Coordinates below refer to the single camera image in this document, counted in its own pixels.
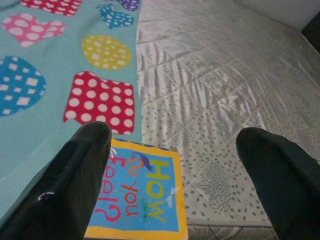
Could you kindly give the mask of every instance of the quilted bedspread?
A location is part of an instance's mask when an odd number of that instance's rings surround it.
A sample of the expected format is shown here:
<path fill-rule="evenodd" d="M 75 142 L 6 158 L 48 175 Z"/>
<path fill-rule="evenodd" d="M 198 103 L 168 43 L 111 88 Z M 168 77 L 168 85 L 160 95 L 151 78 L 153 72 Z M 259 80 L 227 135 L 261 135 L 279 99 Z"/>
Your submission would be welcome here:
<path fill-rule="evenodd" d="M 180 153 L 189 237 L 276 239 L 235 140 L 259 127 L 319 159 L 320 55 L 231 0 L 145 0 L 136 52 L 142 142 Z"/>

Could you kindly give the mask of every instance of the yellow polka dot circle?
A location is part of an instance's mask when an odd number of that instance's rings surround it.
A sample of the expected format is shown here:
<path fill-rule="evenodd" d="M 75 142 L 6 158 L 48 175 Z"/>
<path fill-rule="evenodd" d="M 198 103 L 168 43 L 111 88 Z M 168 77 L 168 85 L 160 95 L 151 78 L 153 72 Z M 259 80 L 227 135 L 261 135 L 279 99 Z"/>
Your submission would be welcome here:
<path fill-rule="evenodd" d="M 93 66 L 106 70 L 119 70 L 131 61 L 126 45 L 112 36 L 91 35 L 82 39 L 82 52 Z"/>

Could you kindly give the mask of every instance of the blue polka dot heart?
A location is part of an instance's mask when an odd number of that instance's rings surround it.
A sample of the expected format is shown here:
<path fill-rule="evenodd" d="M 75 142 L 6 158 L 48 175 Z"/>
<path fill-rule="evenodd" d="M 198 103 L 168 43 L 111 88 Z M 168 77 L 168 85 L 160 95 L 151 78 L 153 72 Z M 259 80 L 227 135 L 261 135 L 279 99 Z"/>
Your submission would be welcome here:
<path fill-rule="evenodd" d="M 101 4 L 96 7 L 101 13 L 102 21 L 110 28 L 127 27 L 134 23 L 134 18 L 129 14 L 116 11 L 111 3 Z"/>
<path fill-rule="evenodd" d="M 45 78 L 26 60 L 17 56 L 0 59 L 0 117 L 30 108 L 45 91 Z"/>

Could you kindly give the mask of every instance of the pink polka dot heart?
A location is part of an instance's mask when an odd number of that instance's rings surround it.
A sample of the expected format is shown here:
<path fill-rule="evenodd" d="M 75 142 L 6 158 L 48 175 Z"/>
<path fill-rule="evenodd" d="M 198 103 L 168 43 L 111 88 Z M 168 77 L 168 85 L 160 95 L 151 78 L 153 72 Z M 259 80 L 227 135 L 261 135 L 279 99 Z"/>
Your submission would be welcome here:
<path fill-rule="evenodd" d="M 41 40 L 59 36 L 65 30 L 65 24 L 61 21 L 39 22 L 29 13 L 8 16 L 3 20 L 2 25 L 23 48 L 30 47 Z"/>
<path fill-rule="evenodd" d="M 21 0 L 20 4 L 51 14 L 73 16 L 83 0 Z"/>
<path fill-rule="evenodd" d="M 65 107 L 63 121 L 75 119 L 80 124 L 101 121 L 115 134 L 134 131 L 134 88 L 129 83 L 102 79 L 91 72 L 77 73 Z"/>

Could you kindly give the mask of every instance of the children's book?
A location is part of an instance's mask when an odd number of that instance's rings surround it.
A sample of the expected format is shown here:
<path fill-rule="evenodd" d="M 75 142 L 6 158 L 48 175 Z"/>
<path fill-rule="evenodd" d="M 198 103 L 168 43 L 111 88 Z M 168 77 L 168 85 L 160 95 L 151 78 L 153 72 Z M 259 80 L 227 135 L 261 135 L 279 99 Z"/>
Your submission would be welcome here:
<path fill-rule="evenodd" d="M 113 139 L 85 237 L 188 239 L 179 154 Z"/>

